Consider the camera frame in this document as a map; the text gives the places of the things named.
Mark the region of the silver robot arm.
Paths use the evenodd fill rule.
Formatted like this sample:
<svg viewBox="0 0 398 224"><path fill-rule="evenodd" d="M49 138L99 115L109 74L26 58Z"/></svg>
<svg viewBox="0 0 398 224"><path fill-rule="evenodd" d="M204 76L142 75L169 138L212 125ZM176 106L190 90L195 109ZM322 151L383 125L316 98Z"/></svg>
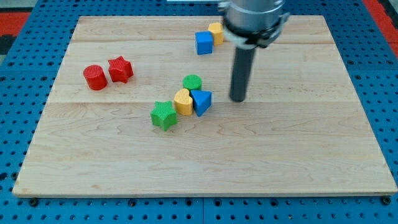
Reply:
<svg viewBox="0 0 398 224"><path fill-rule="evenodd" d="M237 48L266 48L282 33L290 14L284 0L228 0L218 3L224 37Z"/></svg>

